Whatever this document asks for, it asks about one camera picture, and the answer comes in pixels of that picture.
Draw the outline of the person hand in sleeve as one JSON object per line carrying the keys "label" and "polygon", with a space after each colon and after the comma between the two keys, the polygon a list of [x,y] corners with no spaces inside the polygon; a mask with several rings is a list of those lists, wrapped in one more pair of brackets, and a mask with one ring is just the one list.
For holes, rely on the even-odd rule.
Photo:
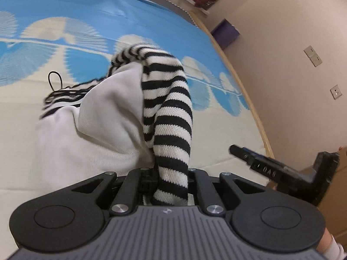
{"label": "person hand in sleeve", "polygon": [[346,259],[346,252],[342,245],[336,242],[334,236],[328,231],[324,230],[316,250],[328,260],[344,260]]}

